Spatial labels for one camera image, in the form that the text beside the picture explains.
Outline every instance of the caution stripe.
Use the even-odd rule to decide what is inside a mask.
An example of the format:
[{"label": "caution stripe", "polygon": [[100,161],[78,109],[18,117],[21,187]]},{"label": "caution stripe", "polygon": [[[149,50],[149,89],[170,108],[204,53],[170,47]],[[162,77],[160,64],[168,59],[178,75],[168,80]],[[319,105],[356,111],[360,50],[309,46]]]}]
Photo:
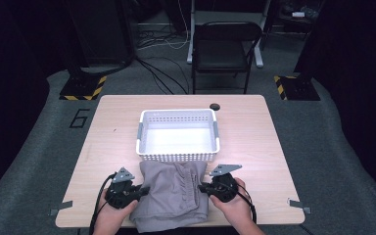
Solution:
[{"label": "caution stripe", "polygon": [[106,76],[100,78],[99,83],[91,96],[60,96],[60,100],[95,100],[99,96],[100,92],[102,92],[106,79]]},{"label": "caution stripe", "polygon": [[279,92],[280,98],[282,100],[288,100],[288,98],[286,97],[285,90],[283,89],[283,85],[280,82],[280,76],[274,76],[274,81],[276,82],[277,91]]}]

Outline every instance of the white plastic basket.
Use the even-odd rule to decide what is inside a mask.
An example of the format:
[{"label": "white plastic basket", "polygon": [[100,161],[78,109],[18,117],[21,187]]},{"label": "white plastic basket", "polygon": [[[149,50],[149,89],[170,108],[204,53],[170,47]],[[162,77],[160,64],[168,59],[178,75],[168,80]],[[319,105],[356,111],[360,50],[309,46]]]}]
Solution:
[{"label": "white plastic basket", "polygon": [[212,162],[219,151],[215,112],[147,110],[142,112],[136,153],[143,160]]}]

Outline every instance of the table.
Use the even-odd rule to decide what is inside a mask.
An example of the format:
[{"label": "table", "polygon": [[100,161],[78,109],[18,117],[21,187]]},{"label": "table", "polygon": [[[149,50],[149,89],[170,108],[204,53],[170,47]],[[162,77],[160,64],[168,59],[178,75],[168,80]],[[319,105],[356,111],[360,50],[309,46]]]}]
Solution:
[{"label": "table", "polygon": [[[108,175],[125,167],[141,184],[141,158],[136,137],[142,111],[155,109],[203,109],[218,103],[216,112],[220,152],[207,167],[242,165],[232,171],[246,182],[258,214],[258,224],[298,224],[305,220],[302,209],[290,207],[299,201],[279,139],[265,100],[260,95],[107,95],[100,100],[63,202],[72,207],[60,210],[59,227],[88,227],[97,195]],[[229,223],[210,201],[207,222],[191,226],[224,226]],[[134,227],[126,219],[123,227]]]}]

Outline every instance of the gray fabric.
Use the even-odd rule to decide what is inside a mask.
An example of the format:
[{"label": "gray fabric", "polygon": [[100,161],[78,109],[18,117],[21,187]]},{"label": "gray fabric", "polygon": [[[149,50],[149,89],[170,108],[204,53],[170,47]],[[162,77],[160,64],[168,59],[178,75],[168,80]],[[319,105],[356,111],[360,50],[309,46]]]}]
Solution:
[{"label": "gray fabric", "polygon": [[206,221],[209,198],[198,189],[206,167],[206,162],[141,162],[142,187],[151,189],[130,215],[138,232],[164,231]]}]

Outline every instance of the human hand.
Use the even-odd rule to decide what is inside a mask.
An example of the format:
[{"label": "human hand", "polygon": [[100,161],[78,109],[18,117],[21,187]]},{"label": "human hand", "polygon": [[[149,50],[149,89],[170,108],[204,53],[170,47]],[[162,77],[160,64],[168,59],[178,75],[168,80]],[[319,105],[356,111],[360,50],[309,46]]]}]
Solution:
[{"label": "human hand", "polygon": [[[239,178],[234,178],[237,182],[239,193],[248,198],[246,195],[246,184]],[[236,195],[230,202],[222,203],[214,195],[210,199],[216,208],[220,209],[227,221],[237,230],[239,234],[264,234],[253,222],[249,204],[239,195]]]},{"label": "human hand", "polygon": [[99,202],[99,213],[97,215],[96,224],[94,226],[94,235],[96,234],[116,234],[121,227],[124,219],[130,215],[137,206],[138,201],[133,200],[129,205],[123,209],[116,209],[109,204],[106,204],[106,192],[103,190]]}]

